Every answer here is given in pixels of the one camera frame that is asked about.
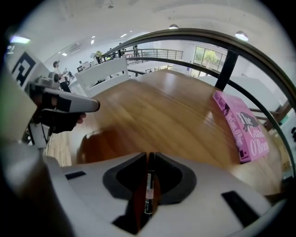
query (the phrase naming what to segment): white wall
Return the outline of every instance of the white wall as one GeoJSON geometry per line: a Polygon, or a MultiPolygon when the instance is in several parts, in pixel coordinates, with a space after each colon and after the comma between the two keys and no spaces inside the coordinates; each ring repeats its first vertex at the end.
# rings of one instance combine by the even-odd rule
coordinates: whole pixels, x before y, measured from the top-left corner
{"type": "MultiPolygon", "coordinates": [[[[60,71],[63,71],[65,68],[70,70],[72,74],[77,72],[77,68],[79,67],[79,61],[82,61],[82,63],[86,61],[93,61],[93,59],[90,57],[92,53],[95,53],[96,51],[101,51],[103,53],[107,52],[109,48],[113,48],[117,46],[120,43],[118,42],[112,42],[109,44],[103,44],[103,45],[96,45],[94,47],[89,47],[85,50],[80,50],[77,53],[74,54],[68,54],[67,56],[61,56],[60,57],[60,71]]],[[[55,58],[52,60],[48,60],[44,65],[51,71],[53,71],[53,62],[55,61],[55,58]]]]}
{"type": "Polygon", "coordinates": [[[277,86],[277,84],[261,69],[256,67],[254,64],[250,63],[246,71],[246,76],[259,79],[272,93],[273,98],[276,101],[281,100],[281,104],[287,100],[282,90],[277,86]]]}
{"type": "Polygon", "coordinates": [[[250,66],[250,62],[247,59],[244,59],[243,57],[239,56],[231,75],[232,76],[241,76],[241,74],[247,75],[247,70],[249,66],[250,66]]]}
{"type": "MultiPolygon", "coordinates": [[[[213,76],[200,76],[198,79],[212,86],[217,82],[217,79],[213,76]]],[[[256,78],[248,78],[248,80],[245,80],[244,77],[240,76],[231,76],[230,79],[250,92],[266,109],[275,111],[279,107],[279,102],[260,80],[256,78]]],[[[249,108],[258,108],[246,96],[229,85],[225,87],[224,92],[241,98],[249,108]]]]}

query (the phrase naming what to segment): black metal post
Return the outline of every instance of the black metal post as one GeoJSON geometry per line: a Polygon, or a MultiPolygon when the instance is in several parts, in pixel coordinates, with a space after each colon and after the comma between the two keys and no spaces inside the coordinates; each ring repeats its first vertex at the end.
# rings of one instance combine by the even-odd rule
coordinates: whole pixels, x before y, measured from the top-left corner
{"type": "Polygon", "coordinates": [[[234,66],[236,64],[236,60],[237,60],[238,56],[239,56],[238,53],[228,50],[224,66],[221,70],[221,73],[218,77],[215,87],[217,87],[220,90],[225,89],[225,87],[230,79],[230,76],[232,74],[232,71],[234,69],[234,66]]]}
{"type": "Polygon", "coordinates": [[[219,61],[219,64],[218,64],[217,71],[219,70],[219,66],[220,66],[220,63],[221,63],[221,60],[222,60],[222,56],[223,56],[223,54],[221,54],[221,58],[220,58],[220,61],[219,61]]]}
{"type": "Polygon", "coordinates": [[[129,72],[133,72],[133,73],[137,73],[137,74],[140,74],[140,75],[144,75],[146,73],[144,72],[141,72],[141,71],[136,71],[136,70],[131,70],[131,69],[128,69],[129,72]]]}
{"type": "Polygon", "coordinates": [[[202,65],[203,64],[203,60],[204,60],[204,54],[205,54],[205,49],[203,49],[203,58],[202,58],[202,60],[201,60],[201,62],[200,62],[200,65],[202,65]]]}

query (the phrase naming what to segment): person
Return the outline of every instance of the person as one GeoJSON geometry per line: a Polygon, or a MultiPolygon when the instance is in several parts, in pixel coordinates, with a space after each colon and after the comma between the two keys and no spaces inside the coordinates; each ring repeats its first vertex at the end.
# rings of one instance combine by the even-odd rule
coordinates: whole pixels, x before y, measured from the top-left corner
{"type": "Polygon", "coordinates": [[[99,51],[99,50],[95,53],[96,59],[98,61],[98,64],[100,64],[100,60],[102,58],[102,55],[103,55],[102,52],[99,51]]]}
{"type": "Polygon", "coordinates": [[[125,50],[125,49],[120,50],[121,55],[124,55],[124,50],[125,50]]]}
{"type": "Polygon", "coordinates": [[[57,73],[59,75],[59,78],[60,78],[59,82],[60,82],[61,88],[63,89],[63,91],[71,93],[71,91],[70,91],[70,89],[69,89],[69,87],[68,87],[68,85],[67,85],[67,83],[65,81],[64,75],[59,70],[59,63],[57,61],[55,61],[53,66],[55,68],[55,70],[54,70],[55,73],[57,73]]]}
{"type": "Polygon", "coordinates": [[[139,57],[140,55],[139,55],[139,52],[138,52],[138,45],[137,44],[133,46],[133,50],[134,50],[134,56],[139,57]]]}
{"type": "Polygon", "coordinates": [[[116,58],[116,53],[115,52],[113,52],[112,53],[112,59],[114,59],[114,58],[116,58]]]}

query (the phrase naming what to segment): black metal railing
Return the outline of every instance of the black metal railing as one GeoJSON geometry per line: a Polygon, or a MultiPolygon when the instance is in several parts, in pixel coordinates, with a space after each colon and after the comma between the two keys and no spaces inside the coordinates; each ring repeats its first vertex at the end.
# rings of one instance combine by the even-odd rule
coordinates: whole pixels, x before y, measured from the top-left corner
{"type": "MultiPolygon", "coordinates": [[[[137,50],[121,50],[121,55],[128,58],[134,57],[152,57],[152,58],[166,58],[166,59],[175,59],[182,60],[183,51],[180,50],[166,50],[166,49],[137,49],[137,50]]],[[[109,55],[104,55],[102,61],[106,62],[108,60],[118,58],[119,53],[115,52],[109,55]]],[[[137,64],[141,62],[147,62],[147,60],[127,60],[127,65],[137,64]]]]}
{"type": "Polygon", "coordinates": [[[296,175],[295,162],[293,159],[291,148],[280,126],[278,125],[277,121],[255,97],[253,97],[248,91],[243,89],[241,86],[237,85],[235,82],[230,80],[230,76],[236,64],[237,58],[238,56],[242,56],[245,59],[249,60],[250,62],[254,63],[261,70],[263,70],[278,85],[278,87],[282,90],[282,92],[287,97],[292,108],[294,108],[294,110],[296,111],[296,87],[294,86],[292,81],[289,79],[289,77],[285,74],[285,72],[267,55],[265,55],[260,50],[253,47],[252,45],[248,44],[247,42],[241,41],[233,36],[226,35],[220,32],[209,31],[205,29],[194,29],[194,28],[162,30],[162,31],[155,31],[149,34],[141,35],[120,44],[119,46],[106,52],[103,56],[111,55],[112,53],[118,51],[118,56],[120,57],[121,56],[120,50],[124,48],[130,47],[133,45],[139,45],[143,43],[161,41],[161,40],[199,41],[199,42],[217,45],[228,50],[228,53],[225,58],[225,62],[223,64],[223,67],[220,73],[219,71],[210,70],[202,65],[196,65],[196,64],[183,62],[175,59],[168,59],[168,58],[129,57],[127,58],[127,60],[160,61],[160,62],[167,62],[169,64],[173,63],[173,64],[182,65],[192,69],[200,70],[202,72],[205,72],[207,74],[210,74],[218,78],[215,87],[217,87],[220,90],[223,90],[225,86],[229,84],[233,88],[240,91],[243,95],[249,98],[249,100],[252,101],[265,114],[265,116],[272,123],[273,127],[277,130],[290,156],[290,162],[292,166],[292,175],[293,177],[295,177],[296,175]]]}

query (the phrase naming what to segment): ceiling light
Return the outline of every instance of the ceiling light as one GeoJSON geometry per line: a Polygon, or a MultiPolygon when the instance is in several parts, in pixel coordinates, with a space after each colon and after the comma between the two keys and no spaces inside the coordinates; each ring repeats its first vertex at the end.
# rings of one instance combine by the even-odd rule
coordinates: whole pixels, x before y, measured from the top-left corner
{"type": "Polygon", "coordinates": [[[20,36],[13,36],[10,40],[11,43],[22,43],[22,44],[26,44],[29,41],[30,41],[30,39],[20,37],[20,36]]]}
{"type": "Polygon", "coordinates": [[[179,27],[176,24],[171,24],[169,29],[178,29],[179,27]]]}
{"type": "Polygon", "coordinates": [[[245,32],[243,32],[243,31],[236,32],[235,37],[237,37],[237,38],[239,38],[239,39],[241,39],[243,41],[248,41],[249,40],[247,34],[245,32]]]}

